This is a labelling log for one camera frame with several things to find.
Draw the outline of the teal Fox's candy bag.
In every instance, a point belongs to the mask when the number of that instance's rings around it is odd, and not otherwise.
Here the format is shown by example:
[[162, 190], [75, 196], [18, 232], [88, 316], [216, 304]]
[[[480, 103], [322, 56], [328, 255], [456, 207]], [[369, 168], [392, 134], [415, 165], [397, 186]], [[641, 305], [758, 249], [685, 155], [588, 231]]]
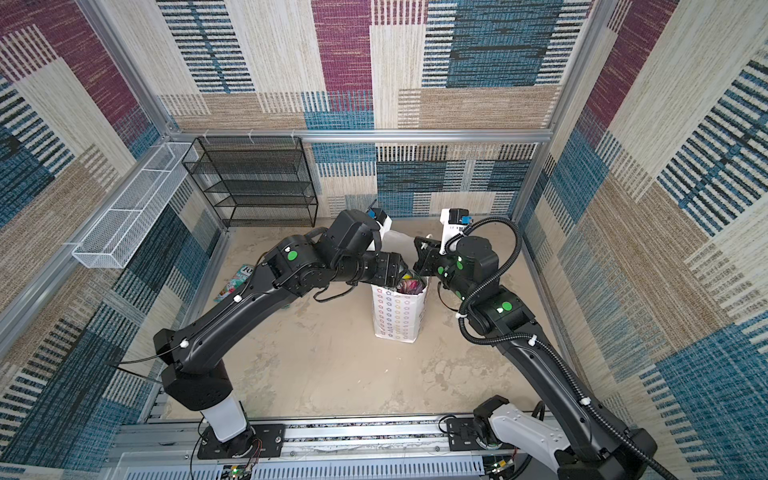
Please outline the teal Fox's candy bag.
[[245, 283], [253, 273], [253, 266], [249, 264], [243, 264], [237, 272], [227, 281], [225, 286], [218, 293], [214, 299], [215, 303], [219, 303], [227, 296], [234, 293], [243, 283]]

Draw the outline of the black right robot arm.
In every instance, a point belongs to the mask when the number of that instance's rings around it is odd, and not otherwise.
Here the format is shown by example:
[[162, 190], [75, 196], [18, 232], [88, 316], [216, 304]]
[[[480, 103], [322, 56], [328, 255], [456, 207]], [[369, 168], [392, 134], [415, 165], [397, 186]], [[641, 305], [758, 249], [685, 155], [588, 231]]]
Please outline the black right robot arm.
[[505, 262], [491, 243], [460, 233], [441, 242], [414, 241], [416, 271], [435, 277], [456, 294], [460, 333], [470, 343], [496, 348], [524, 376], [554, 416], [551, 426], [525, 416], [495, 396], [474, 411], [478, 439], [485, 447], [510, 444], [554, 471], [561, 479], [639, 479], [646, 470], [665, 469], [655, 460], [657, 444], [643, 428], [614, 415], [577, 376], [547, 338], [532, 311], [501, 283], [517, 260], [515, 245]]

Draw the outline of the purple Fox's candy bag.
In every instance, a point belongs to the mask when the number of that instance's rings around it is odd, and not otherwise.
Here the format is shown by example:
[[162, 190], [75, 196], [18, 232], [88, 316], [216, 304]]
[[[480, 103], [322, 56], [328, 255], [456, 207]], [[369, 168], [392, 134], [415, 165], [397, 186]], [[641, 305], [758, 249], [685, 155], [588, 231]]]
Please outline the purple Fox's candy bag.
[[427, 287], [427, 282], [419, 276], [404, 275], [395, 287], [396, 292], [402, 295], [420, 295]]

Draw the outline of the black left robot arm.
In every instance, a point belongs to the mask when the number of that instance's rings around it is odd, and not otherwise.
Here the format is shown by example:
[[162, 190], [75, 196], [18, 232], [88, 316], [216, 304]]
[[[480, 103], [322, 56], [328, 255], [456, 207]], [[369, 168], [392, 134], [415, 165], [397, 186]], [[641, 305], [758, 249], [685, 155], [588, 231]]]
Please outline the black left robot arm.
[[329, 227], [292, 235], [259, 260], [250, 277], [205, 315], [180, 330], [153, 337], [164, 362], [164, 391], [202, 414], [222, 444], [249, 441], [245, 414], [233, 393], [223, 358], [269, 316], [333, 282], [396, 286], [408, 267], [382, 248], [391, 218], [381, 208], [342, 211]]

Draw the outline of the white paper bag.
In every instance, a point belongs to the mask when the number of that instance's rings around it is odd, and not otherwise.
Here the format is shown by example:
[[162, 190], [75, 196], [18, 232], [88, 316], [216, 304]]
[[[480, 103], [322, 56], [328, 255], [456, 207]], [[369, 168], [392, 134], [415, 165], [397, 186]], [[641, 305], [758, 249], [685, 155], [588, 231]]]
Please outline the white paper bag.
[[416, 296], [402, 295], [395, 288], [372, 286], [373, 328], [376, 337], [401, 343], [414, 343], [421, 330], [426, 308], [428, 281]]

